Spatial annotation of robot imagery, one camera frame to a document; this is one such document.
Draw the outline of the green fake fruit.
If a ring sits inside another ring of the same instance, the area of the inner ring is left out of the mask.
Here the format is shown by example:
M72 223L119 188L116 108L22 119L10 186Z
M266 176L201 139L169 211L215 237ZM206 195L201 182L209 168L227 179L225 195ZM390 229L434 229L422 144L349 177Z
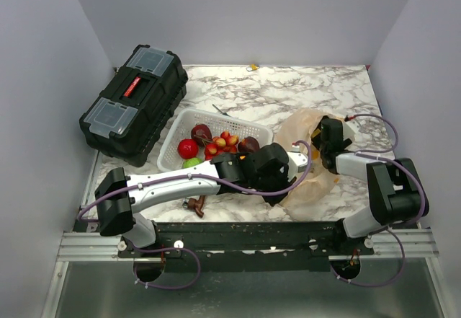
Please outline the green fake fruit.
M201 158L192 157L191 159L185 159L183 161L182 168L186 169L186 168L190 168L190 167L195 167L195 166L197 166L197 165L199 165L201 163L202 163Z

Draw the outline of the red fake apple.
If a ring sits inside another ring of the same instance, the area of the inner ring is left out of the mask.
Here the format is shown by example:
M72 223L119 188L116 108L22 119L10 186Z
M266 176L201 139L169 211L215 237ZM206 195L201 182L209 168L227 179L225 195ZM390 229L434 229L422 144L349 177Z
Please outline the red fake apple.
M199 146L206 146L212 143L212 133L209 127L205 124L196 124L191 130L191 139Z

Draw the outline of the red fake tomato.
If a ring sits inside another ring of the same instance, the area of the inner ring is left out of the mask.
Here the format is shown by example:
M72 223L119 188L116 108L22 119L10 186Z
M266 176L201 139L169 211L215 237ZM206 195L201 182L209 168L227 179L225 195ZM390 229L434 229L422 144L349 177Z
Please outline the red fake tomato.
M198 151L199 146L190 138L181 140L177 146L177 152L182 159L192 159L197 156Z

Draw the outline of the red fake cherry bunch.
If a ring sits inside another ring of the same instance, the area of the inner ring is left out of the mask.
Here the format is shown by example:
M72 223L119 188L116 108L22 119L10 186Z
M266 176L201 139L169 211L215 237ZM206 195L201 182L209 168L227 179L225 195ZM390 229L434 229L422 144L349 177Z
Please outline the red fake cherry bunch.
M236 154L239 141L240 139L237 135L223 131L220 136L207 140L204 150L205 160L211 160L213 157L224 153Z

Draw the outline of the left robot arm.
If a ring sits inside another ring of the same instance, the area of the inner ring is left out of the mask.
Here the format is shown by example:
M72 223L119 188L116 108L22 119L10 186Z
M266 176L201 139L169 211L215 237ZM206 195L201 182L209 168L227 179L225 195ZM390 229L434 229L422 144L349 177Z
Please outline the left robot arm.
M99 233L122 235L143 256L160 246L153 222L141 216L151 206L196 195L261 192L271 204L280 202L297 174L295 155L278 143L254 153L223 152L210 161L150 177L127 176L122 167L109 171L95 191Z

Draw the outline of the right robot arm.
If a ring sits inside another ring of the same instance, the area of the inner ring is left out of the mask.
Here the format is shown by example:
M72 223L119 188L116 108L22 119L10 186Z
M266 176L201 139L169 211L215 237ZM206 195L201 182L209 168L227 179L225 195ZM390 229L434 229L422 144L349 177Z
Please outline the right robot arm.
M331 245L339 254L350 253L357 238L378 233L390 226L414 224L429 212L429 202L414 163L409 158L386 159L371 151L350 151L345 121L322 117L313 145L320 152L323 167L367 183L369 205L336 222Z

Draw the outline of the dark maroon fake fruit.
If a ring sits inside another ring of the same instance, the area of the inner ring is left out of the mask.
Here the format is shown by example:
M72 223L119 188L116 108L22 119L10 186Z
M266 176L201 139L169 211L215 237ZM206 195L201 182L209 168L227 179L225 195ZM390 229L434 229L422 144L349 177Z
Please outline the dark maroon fake fruit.
M248 136L238 143L237 149L241 153L254 153L260 149L260 145L254 137Z

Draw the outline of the orange translucent plastic bag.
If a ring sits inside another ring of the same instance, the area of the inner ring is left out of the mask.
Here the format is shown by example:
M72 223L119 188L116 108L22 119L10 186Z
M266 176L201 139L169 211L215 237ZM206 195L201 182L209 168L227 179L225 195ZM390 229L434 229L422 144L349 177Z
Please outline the orange translucent plastic bag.
M313 163L308 176L281 202L296 221L333 221L346 206L339 191L339 176L323 167L320 151L313 145L312 137L319 133L317 126L324 116L333 115L301 108L282 123L274 137L286 150L297 140L307 141L312 149Z

